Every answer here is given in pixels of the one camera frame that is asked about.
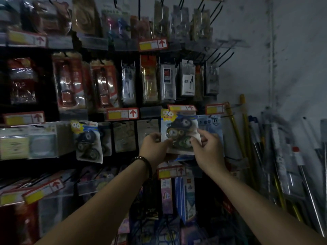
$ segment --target hand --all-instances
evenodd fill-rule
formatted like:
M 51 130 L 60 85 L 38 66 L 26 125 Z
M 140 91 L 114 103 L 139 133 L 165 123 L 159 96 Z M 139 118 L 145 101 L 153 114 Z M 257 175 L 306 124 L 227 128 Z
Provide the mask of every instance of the hand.
M 226 173 L 228 172 L 225 161 L 223 146 L 217 134 L 211 134 L 208 131 L 198 129 L 202 135 L 202 146 L 196 138 L 191 138 L 195 159 L 199 167 L 208 175 L 210 173 Z
M 147 135 L 143 140 L 139 153 L 139 156 L 143 156 L 150 162 L 153 173 L 156 172 L 157 166 L 160 163 L 176 159 L 177 157 L 174 154 L 167 154 L 167 148 L 173 145 L 171 138 L 163 142 L 157 142 L 157 139 L 161 140 L 161 133 L 159 132 Z

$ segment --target left hand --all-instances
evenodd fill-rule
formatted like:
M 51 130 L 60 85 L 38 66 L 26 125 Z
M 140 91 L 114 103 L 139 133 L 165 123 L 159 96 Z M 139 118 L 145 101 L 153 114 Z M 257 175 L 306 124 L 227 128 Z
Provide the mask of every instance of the left hand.
M 150 162 L 153 173 L 156 172 L 157 166 L 160 163 L 177 158 L 177 155 L 167 154 L 167 148 L 173 145 L 171 138 L 163 142 L 157 142 L 157 139 L 161 140 L 161 133 L 159 132 L 147 135 L 143 140 L 139 153 L 139 156 L 143 156 Z

